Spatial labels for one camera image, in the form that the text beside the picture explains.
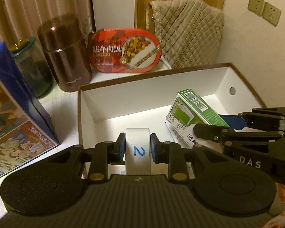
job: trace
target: open cardboard box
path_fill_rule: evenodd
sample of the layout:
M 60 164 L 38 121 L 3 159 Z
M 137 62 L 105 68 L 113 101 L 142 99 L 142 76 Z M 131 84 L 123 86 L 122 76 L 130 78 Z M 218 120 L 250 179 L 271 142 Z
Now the open cardboard box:
M 230 94 L 234 87 L 235 95 Z M 237 115 L 265 107 L 262 100 L 231 63 L 134 75 L 88 84 L 78 92 L 79 142 L 92 148 L 116 141 L 126 128 L 149 128 L 160 141 L 173 141 L 165 125 L 177 92 L 191 88 L 217 113 Z M 220 151 L 218 143 L 205 141 Z M 124 166 L 109 166 L 122 173 Z M 152 173 L 167 173 L 167 166 L 152 165 Z

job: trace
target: brown curtain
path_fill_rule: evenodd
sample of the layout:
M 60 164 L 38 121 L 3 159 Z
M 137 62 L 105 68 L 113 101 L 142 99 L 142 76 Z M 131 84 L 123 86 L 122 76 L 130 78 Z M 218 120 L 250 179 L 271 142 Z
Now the brown curtain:
M 0 0 L 0 42 L 13 45 L 28 36 L 38 38 L 39 25 L 64 13 L 77 14 L 87 39 L 93 30 L 90 0 Z

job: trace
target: white tape roll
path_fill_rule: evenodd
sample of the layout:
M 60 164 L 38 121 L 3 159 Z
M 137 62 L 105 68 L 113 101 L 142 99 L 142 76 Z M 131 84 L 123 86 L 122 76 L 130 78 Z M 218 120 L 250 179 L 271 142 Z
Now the white tape roll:
M 125 132 L 125 171 L 127 175 L 151 174 L 150 130 L 127 128 Z

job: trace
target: beige quilted fabric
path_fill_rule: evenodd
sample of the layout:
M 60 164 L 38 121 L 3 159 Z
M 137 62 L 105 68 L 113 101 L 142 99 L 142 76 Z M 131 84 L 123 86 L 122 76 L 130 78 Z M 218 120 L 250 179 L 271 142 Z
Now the beige quilted fabric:
M 202 0 L 151 1 L 155 36 L 172 68 L 214 64 L 224 27 L 223 12 Z

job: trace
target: blue box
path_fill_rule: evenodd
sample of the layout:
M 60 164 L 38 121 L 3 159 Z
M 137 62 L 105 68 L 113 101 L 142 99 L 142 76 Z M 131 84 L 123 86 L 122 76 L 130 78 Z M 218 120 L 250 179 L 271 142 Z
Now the blue box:
M 57 145 L 49 114 L 0 43 L 0 177 Z

